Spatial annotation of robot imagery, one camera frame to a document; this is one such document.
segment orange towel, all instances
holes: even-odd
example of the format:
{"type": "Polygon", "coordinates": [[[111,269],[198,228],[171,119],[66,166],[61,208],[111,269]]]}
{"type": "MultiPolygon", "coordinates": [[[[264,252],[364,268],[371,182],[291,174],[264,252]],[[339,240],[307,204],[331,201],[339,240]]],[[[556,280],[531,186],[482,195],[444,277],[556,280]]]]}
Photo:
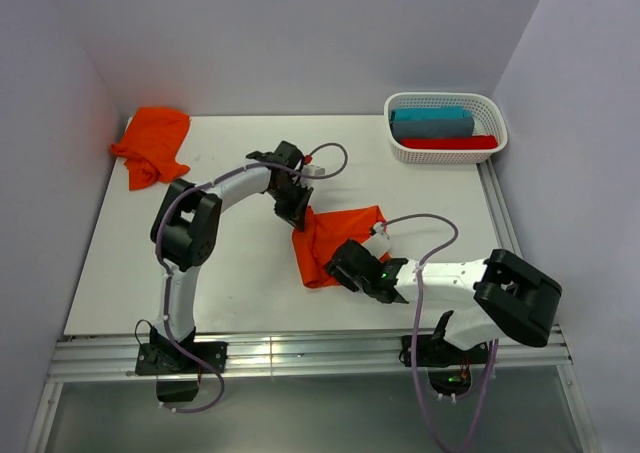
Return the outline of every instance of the orange towel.
{"type": "Polygon", "coordinates": [[[176,163],[176,153],[189,131],[189,116],[170,108],[140,108],[120,143],[111,152],[126,158],[129,189],[140,190],[157,180],[169,183],[189,167],[176,163]]]}
{"type": "Polygon", "coordinates": [[[349,238],[365,242],[371,236],[369,228],[379,221],[384,221],[384,216],[377,206],[319,215],[314,214],[311,207],[307,207],[304,231],[293,230],[292,237],[304,286],[322,288],[339,285],[324,271],[324,265],[349,238]]]}

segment red cloth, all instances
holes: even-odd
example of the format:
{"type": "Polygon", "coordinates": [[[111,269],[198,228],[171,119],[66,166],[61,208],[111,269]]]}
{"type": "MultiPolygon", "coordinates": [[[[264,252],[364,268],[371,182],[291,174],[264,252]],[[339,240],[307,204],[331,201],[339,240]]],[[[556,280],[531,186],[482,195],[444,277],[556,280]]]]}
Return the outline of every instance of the red cloth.
{"type": "Polygon", "coordinates": [[[498,140],[491,135],[476,135],[468,138],[405,138],[400,144],[414,150],[492,150],[498,146],[498,140]]]}
{"type": "Polygon", "coordinates": [[[307,207],[304,231],[293,230],[293,249],[302,283],[307,288],[339,285],[324,271],[336,249],[352,238],[360,243],[370,236],[369,228],[384,216],[378,206],[358,210],[333,211],[316,215],[307,207]]]}
{"type": "Polygon", "coordinates": [[[120,143],[111,152],[126,158],[129,189],[140,190],[160,180],[169,183],[189,171],[176,163],[176,153],[189,131],[189,116],[171,108],[140,108],[120,143]]]}

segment teal towel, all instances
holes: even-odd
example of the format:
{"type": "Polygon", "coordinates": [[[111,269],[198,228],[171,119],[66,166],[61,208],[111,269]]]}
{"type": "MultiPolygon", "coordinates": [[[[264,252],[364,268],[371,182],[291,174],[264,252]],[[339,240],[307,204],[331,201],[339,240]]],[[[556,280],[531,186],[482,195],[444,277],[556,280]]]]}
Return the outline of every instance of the teal towel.
{"type": "Polygon", "coordinates": [[[391,112],[391,121],[457,120],[473,115],[461,106],[442,108],[396,108],[391,112]]]}
{"type": "Polygon", "coordinates": [[[455,120],[394,121],[391,133],[396,141],[407,138],[468,138],[473,135],[473,117],[455,120]]]}

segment plastic basket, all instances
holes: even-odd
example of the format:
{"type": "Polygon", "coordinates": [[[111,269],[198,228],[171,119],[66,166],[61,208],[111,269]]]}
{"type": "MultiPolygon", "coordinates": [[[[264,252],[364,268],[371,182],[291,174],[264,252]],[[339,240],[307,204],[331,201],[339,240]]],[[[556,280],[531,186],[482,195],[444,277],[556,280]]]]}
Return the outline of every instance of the plastic basket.
{"type": "Polygon", "coordinates": [[[496,104],[472,93],[396,93],[384,104],[387,135],[393,155],[404,163],[481,163],[507,144],[507,128],[496,104]],[[415,150],[398,143],[391,134],[391,112],[396,108],[439,108],[462,106],[473,114],[474,135],[492,135],[498,146],[491,150],[415,150]]]}

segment white wall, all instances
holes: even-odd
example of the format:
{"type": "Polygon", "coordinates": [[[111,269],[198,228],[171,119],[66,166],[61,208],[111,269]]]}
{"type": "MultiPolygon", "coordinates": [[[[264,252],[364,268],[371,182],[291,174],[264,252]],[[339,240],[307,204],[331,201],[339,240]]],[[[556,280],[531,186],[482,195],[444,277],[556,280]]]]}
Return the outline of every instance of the white wall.
{"type": "Polygon", "coordinates": [[[53,0],[0,0],[0,438],[22,451],[106,175],[115,103],[53,0]]]}
{"type": "Polygon", "coordinates": [[[560,322],[610,452],[640,442],[639,52],[638,0],[541,0],[494,95],[518,238],[565,288],[560,322]]]}
{"type": "Polygon", "coordinates": [[[538,0],[57,0],[128,112],[378,113],[490,93],[538,0]]]}

